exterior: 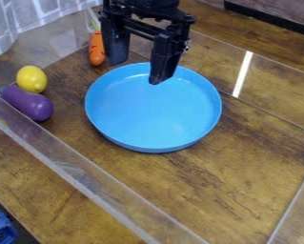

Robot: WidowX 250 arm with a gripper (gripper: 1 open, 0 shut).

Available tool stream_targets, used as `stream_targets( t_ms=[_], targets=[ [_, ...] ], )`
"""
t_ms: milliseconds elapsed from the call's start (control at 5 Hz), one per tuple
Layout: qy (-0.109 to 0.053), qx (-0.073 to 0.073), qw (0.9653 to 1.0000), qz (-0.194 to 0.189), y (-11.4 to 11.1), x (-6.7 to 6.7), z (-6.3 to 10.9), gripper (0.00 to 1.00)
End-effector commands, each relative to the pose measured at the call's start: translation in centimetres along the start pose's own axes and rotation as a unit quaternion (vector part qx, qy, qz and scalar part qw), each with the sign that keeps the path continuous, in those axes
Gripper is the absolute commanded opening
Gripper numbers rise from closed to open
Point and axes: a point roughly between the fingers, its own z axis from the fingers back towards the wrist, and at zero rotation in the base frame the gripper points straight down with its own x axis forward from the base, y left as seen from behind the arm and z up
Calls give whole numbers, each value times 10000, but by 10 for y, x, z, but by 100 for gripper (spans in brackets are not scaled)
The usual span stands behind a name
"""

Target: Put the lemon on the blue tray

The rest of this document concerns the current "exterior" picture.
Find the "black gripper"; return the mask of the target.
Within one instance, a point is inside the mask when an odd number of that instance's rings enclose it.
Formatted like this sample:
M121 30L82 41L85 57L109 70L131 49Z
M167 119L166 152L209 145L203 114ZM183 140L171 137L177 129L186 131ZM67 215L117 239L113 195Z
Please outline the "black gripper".
M161 84L175 74L186 51L190 26L195 18L179 9L181 0L103 0L101 30L107 62L122 64L129 58L130 34L153 40L150 83ZM171 22L166 30L133 19Z

